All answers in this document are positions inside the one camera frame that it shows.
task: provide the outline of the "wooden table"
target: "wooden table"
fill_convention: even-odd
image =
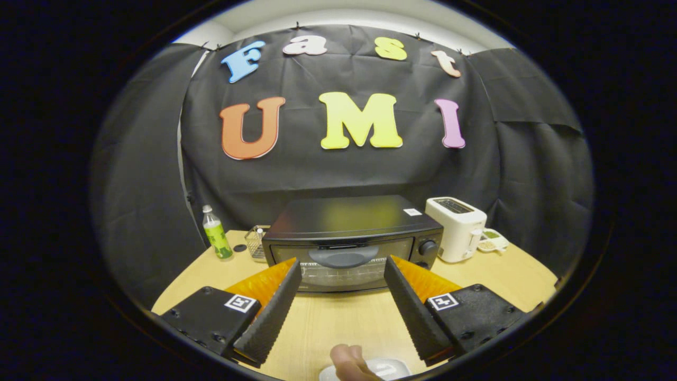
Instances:
[[[234,247],[246,244],[245,234],[231,230],[226,237]],[[248,250],[234,253],[229,260],[220,260],[212,248],[207,249],[160,295],[152,312],[165,313],[205,285],[225,289],[266,268],[266,263],[254,262]],[[502,253],[476,252],[472,258],[456,264],[437,259],[432,271],[461,287],[481,283],[525,312],[547,301],[555,292],[557,280],[545,266],[515,245],[509,245]],[[432,368],[418,359],[387,289],[297,294],[261,369],[242,366],[283,380],[317,380],[320,372],[332,365],[329,350],[340,343],[362,345],[365,359],[402,360],[413,374]]]

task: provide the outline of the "toaster oven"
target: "toaster oven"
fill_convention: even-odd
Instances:
[[[389,255],[431,268],[443,227],[399,195],[303,199],[289,203],[263,236],[269,266],[301,265],[300,292],[386,287]]]

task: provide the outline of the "screw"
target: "screw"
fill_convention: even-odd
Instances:
[[[216,340],[216,341],[218,341],[222,344],[225,344],[225,338],[223,336],[219,335],[219,334],[213,334],[212,339],[214,339],[214,340]]]

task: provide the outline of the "green label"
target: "green label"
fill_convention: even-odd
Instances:
[[[230,245],[228,245],[228,240],[225,238],[223,225],[219,224],[213,228],[204,228],[204,232],[207,234],[209,243],[214,246],[216,255],[219,258],[228,258],[233,255],[233,251],[230,249]]]

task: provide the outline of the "plastic bottle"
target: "plastic bottle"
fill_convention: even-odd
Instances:
[[[203,206],[202,213],[204,213],[202,226],[204,227],[205,234],[207,234],[209,243],[214,247],[216,255],[222,259],[230,258],[233,255],[233,250],[225,238],[221,220],[212,213],[210,205]]]

